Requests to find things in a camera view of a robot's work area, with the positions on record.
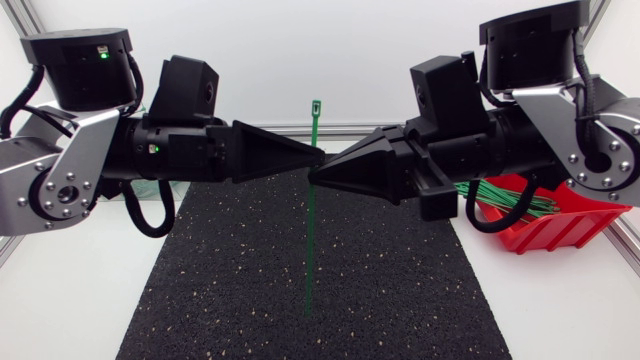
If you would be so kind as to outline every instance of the rubber mat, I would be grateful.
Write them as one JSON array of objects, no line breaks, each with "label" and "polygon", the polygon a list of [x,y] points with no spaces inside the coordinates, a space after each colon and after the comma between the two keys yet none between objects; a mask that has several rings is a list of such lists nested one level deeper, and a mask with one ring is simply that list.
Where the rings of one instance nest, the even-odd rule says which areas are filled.
[{"label": "rubber mat", "polygon": [[448,221],[317,188],[303,316],[307,170],[192,184],[119,359],[510,359]]}]

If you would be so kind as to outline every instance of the screw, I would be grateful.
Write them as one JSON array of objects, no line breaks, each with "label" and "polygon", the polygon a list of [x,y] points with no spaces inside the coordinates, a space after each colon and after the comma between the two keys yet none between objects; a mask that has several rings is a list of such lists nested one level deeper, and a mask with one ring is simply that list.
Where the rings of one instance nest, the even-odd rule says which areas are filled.
[{"label": "screw", "polygon": [[613,140],[611,144],[609,144],[609,150],[611,151],[620,150],[620,142],[618,142],[617,140]]},{"label": "screw", "polygon": [[629,171],[629,169],[631,169],[631,164],[629,164],[628,161],[623,161],[622,163],[620,163],[620,171],[627,172]]}]

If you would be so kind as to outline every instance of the green cable tie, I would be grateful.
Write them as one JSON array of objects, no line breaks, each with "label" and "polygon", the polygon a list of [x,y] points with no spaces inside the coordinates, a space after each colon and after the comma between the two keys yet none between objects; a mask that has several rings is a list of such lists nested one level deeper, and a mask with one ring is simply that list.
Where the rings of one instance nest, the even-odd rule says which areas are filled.
[{"label": "green cable tie", "polygon": [[[311,103],[311,116],[313,117],[313,127],[311,128],[311,146],[316,146],[318,142],[318,119],[320,118],[320,110],[322,102],[313,100]],[[315,216],[316,216],[316,188],[313,184],[309,184],[309,207],[307,219],[307,283],[304,304],[304,316],[311,316],[311,289],[313,287],[313,235],[315,232]]]}]

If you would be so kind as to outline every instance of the red bin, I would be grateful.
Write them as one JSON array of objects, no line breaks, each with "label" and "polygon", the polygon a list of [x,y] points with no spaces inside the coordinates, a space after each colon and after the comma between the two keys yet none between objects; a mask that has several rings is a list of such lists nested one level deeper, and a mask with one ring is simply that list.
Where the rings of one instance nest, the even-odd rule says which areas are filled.
[{"label": "red bin", "polygon": [[[498,176],[488,178],[487,181],[497,187],[519,192],[526,185],[526,180],[518,175]],[[530,223],[518,221],[498,233],[507,250],[519,255],[534,249],[553,251],[561,246],[581,248],[620,214],[632,208],[587,199],[571,191],[565,184],[560,185],[556,191],[538,189],[536,195],[557,201],[560,213],[537,219],[526,215],[525,219]],[[478,206],[488,221],[500,220],[505,216],[504,212],[491,205],[478,202]]]}]

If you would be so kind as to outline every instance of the silver metal bracket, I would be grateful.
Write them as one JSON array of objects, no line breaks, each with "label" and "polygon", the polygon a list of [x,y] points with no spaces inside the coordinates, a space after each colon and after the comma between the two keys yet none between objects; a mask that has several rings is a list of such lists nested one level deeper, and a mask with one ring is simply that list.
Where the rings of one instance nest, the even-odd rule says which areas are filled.
[{"label": "silver metal bracket", "polygon": [[52,136],[36,116],[18,136],[0,141],[8,158],[0,161],[0,235],[67,228],[90,214],[120,112],[69,114],[77,128],[68,141]]},{"label": "silver metal bracket", "polygon": [[599,112],[600,119],[595,122],[598,148],[611,159],[611,167],[595,172],[586,166],[580,151],[576,105],[565,84],[515,89],[512,94],[571,174],[567,184],[575,192],[595,200],[640,205],[640,182],[630,181],[637,166],[636,154],[632,144],[619,135],[637,138],[640,134],[640,99],[625,98]]}]

